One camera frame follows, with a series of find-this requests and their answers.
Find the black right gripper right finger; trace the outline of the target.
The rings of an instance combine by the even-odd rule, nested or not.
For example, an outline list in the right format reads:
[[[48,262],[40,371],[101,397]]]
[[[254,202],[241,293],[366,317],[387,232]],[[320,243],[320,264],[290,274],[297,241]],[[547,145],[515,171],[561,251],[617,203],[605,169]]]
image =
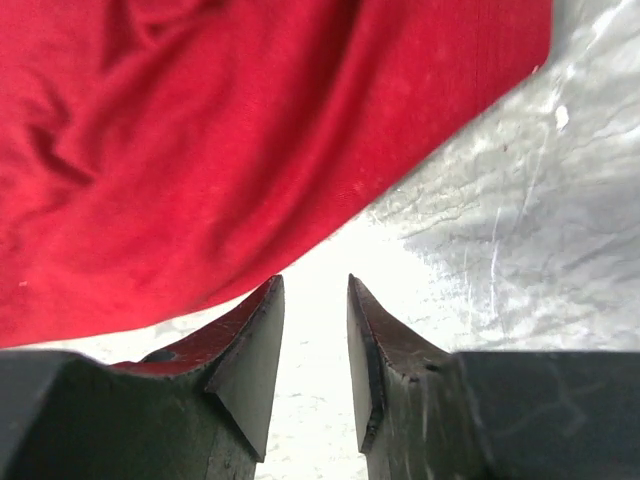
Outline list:
[[[639,356],[446,352],[348,281],[358,448],[372,479],[635,479]]]

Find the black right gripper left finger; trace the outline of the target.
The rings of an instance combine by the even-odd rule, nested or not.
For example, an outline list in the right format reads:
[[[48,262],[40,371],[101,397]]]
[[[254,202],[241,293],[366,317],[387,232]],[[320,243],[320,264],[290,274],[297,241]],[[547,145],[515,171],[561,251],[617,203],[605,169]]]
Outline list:
[[[138,362],[1,354],[5,479],[251,479],[266,454],[284,323],[274,276]]]

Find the red t shirt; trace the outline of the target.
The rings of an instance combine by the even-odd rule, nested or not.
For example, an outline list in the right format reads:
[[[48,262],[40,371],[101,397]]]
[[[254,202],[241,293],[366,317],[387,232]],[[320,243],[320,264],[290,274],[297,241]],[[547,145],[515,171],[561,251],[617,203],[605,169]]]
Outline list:
[[[5,1],[1,343],[281,271],[547,59],[549,1]]]

